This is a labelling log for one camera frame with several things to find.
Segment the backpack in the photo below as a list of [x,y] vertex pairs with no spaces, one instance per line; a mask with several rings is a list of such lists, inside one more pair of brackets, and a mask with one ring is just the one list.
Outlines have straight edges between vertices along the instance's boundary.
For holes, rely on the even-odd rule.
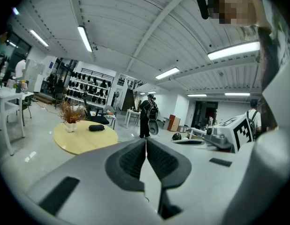
[[159,109],[156,105],[153,105],[151,101],[149,101],[150,103],[150,108],[147,110],[147,117],[149,118],[149,120],[154,120],[156,121],[158,119],[158,115],[159,115]]
[[254,125],[254,121],[253,120],[254,120],[254,118],[255,118],[257,113],[258,113],[258,111],[255,111],[251,119],[249,118],[249,111],[247,111],[247,113],[246,113],[247,119],[249,121],[249,127],[250,127],[250,130],[252,131],[252,136],[253,136],[254,131],[255,131],[255,125]]

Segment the glossy floor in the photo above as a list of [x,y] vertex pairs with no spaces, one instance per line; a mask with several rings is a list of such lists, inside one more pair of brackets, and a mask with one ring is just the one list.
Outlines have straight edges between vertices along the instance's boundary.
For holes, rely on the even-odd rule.
[[[0,170],[2,175],[24,192],[27,192],[31,185],[53,169],[62,165],[74,155],[71,155],[60,147],[53,140],[55,126],[62,122],[59,117],[59,108],[41,102],[33,102],[31,107],[32,119],[29,111],[24,110],[25,138],[21,137],[20,116],[12,114],[8,118],[8,135],[15,154],[10,156],[6,148],[3,132],[0,131]],[[128,128],[124,127],[125,115],[120,112],[117,115],[115,131],[118,134],[118,141],[124,142],[136,139],[139,136],[140,127],[136,125],[135,118],[130,119]],[[159,130],[159,134],[153,137],[162,137],[171,141],[175,132]],[[159,187],[159,180],[146,160],[141,172],[141,180],[147,189],[146,197],[151,202],[156,197]]]

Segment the yellow table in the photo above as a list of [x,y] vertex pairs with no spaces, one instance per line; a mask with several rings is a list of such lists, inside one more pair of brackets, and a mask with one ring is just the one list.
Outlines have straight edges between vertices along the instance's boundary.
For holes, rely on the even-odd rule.
[[54,129],[53,138],[57,145],[63,150],[74,155],[83,152],[104,148],[118,142],[117,133],[104,125],[103,131],[91,132],[90,125],[100,125],[91,121],[80,121],[77,124],[77,131],[68,133],[66,125],[61,123]]

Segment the fluorescent light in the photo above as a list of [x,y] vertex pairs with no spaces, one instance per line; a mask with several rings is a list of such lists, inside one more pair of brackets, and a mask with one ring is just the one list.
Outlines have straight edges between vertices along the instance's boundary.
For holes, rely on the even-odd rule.
[[16,14],[16,15],[19,15],[19,12],[18,12],[18,10],[17,10],[17,8],[13,8],[13,12],[14,12],[14,14]]
[[226,96],[250,96],[250,93],[226,92]]
[[206,97],[206,94],[188,94],[188,97]]
[[16,47],[16,44],[10,42],[9,40],[7,40],[7,42],[9,42],[9,45],[12,45],[13,47]]
[[165,73],[162,73],[161,75],[158,75],[158,76],[155,77],[155,78],[156,78],[156,79],[162,79],[162,78],[164,78],[164,77],[170,76],[171,74],[173,74],[173,73],[177,73],[177,72],[179,72],[179,70],[178,70],[177,67],[175,67],[175,68],[173,68],[173,69],[171,69],[171,70],[169,70],[169,71],[167,71],[167,72],[165,72]]
[[86,35],[86,33],[85,33],[84,27],[83,27],[83,26],[79,26],[79,27],[78,27],[78,31],[79,31],[79,33],[80,33],[80,36],[81,36],[83,42],[84,42],[85,47],[87,48],[87,50],[88,50],[89,52],[92,52],[92,49],[91,49],[91,46],[90,46],[89,40],[88,40],[88,38],[87,38],[87,35]]
[[42,44],[44,44],[44,46],[46,46],[46,47],[48,47],[49,45],[43,40],[43,39],[41,39],[41,37],[38,35],[38,34],[36,34],[36,32],[34,31],[34,30],[31,30],[31,33],[42,43]]
[[223,58],[235,54],[248,53],[258,50],[259,50],[259,42],[251,42],[211,52],[208,54],[208,57],[210,60],[215,60],[218,58]]

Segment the dried flower arrangement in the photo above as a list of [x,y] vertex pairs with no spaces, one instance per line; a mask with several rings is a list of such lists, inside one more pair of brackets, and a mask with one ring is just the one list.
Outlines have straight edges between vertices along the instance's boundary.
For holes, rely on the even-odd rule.
[[76,123],[80,120],[84,120],[84,109],[75,108],[73,104],[69,102],[63,102],[61,104],[60,117],[65,123]]

